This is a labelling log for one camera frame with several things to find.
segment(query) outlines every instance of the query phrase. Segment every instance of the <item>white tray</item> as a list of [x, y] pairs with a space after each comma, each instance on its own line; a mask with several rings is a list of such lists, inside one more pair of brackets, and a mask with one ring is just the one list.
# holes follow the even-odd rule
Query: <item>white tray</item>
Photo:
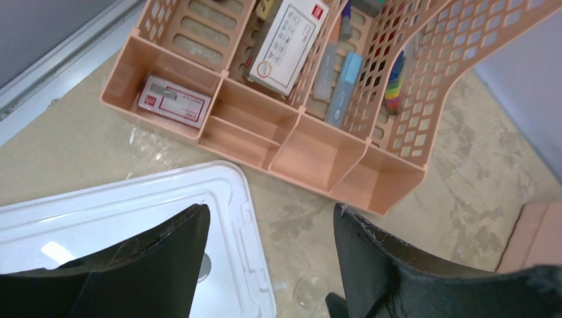
[[0, 273], [59, 265], [151, 229], [194, 203], [211, 210], [190, 317], [274, 317], [246, 177], [214, 161], [0, 208]]

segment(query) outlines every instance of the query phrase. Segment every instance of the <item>gray wall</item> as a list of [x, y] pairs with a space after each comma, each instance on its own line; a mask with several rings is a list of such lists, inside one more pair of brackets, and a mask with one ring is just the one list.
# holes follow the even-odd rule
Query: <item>gray wall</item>
[[559, 182], [562, 182], [561, 32], [562, 11], [559, 11], [476, 66], [477, 74]]
[[116, 0], [0, 0], [0, 87]]

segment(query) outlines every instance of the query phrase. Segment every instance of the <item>plastic basket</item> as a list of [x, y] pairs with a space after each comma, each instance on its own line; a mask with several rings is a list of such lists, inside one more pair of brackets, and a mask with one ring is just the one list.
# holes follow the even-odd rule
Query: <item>plastic basket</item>
[[[338, 48], [364, 66], [341, 129], [323, 122], [311, 89], [344, 0], [333, 0], [288, 98], [241, 70], [261, 22], [253, 0], [150, 0], [122, 49], [102, 102], [129, 120], [293, 184], [385, 215], [419, 185], [447, 93], [459, 76], [562, 7], [559, 0], [386, 0], [371, 18], [352, 10], [353, 37]], [[414, 36], [404, 110], [382, 108], [390, 70]], [[212, 96], [201, 129], [139, 109], [148, 75]]]

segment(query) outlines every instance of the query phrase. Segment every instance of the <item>white box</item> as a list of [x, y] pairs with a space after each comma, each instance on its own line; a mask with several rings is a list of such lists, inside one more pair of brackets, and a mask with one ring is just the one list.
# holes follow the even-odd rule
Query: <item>white box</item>
[[245, 75], [287, 96], [317, 38], [329, 7], [320, 0], [278, 0], [247, 60]]
[[156, 76], [149, 76], [139, 97], [139, 107], [201, 128], [211, 98]]

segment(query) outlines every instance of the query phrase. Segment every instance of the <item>beige tabletop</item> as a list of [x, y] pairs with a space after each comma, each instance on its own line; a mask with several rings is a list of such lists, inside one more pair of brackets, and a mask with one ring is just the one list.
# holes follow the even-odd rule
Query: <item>beige tabletop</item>
[[[109, 59], [0, 148], [0, 205], [219, 159], [124, 121], [99, 102]], [[242, 167], [280, 317], [307, 317], [294, 288], [307, 274], [342, 294], [333, 240], [334, 202]], [[449, 260], [494, 270], [523, 204], [562, 187], [472, 73], [455, 85], [424, 183], [383, 229]]]

